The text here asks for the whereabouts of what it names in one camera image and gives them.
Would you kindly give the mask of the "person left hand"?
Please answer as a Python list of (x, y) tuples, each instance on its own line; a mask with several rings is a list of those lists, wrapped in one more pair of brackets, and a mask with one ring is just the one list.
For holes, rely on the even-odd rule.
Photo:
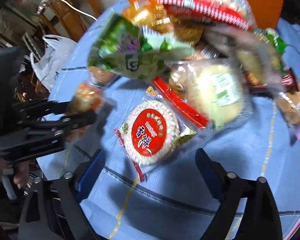
[(13, 182), (17, 185), (18, 189), (25, 187), (29, 181), (29, 166), (29, 161), (18, 163), (14, 166), (8, 165), (0, 158), (0, 181), (1, 175), (6, 173), (8, 175), (14, 175)]

